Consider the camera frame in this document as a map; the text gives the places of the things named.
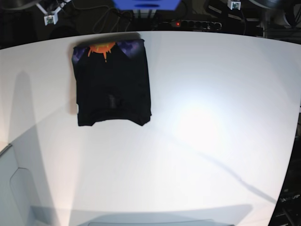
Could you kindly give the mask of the blue box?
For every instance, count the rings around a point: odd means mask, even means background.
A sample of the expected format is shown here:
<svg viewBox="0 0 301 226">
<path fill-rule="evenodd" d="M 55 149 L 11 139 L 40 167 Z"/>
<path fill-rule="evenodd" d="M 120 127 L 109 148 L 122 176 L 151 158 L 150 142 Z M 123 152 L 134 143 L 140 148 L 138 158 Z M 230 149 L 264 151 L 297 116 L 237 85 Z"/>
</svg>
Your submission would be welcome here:
<svg viewBox="0 0 301 226">
<path fill-rule="evenodd" d="M 116 8 L 121 10 L 155 9 L 175 10 L 180 0 L 113 0 Z"/>
</svg>

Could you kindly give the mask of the black T-shirt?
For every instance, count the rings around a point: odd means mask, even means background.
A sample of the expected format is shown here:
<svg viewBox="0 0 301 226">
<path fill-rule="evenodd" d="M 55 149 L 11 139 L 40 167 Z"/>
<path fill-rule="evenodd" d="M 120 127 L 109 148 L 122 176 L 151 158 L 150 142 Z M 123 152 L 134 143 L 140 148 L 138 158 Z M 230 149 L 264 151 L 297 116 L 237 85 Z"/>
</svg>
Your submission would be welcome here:
<svg viewBox="0 0 301 226">
<path fill-rule="evenodd" d="M 151 92 L 143 39 L 77 45 L 71 57 L 78 125 L 151 120 Z"/>
</svg>

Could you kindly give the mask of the black power strip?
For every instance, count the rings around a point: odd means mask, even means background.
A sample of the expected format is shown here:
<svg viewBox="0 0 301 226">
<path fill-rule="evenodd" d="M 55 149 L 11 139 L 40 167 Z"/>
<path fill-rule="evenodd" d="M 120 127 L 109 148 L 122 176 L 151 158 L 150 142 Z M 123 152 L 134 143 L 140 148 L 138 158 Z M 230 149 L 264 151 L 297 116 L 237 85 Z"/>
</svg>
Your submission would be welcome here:
<svg viewBox="0 0 301 226">
<path fill-rule="evenodd" d="M 215 21 L 174 20 L 171 22 L 164 22 L 163 24 L 184 31 L 219 32 L 222 29 L 222 24 Z"/>
</svg>

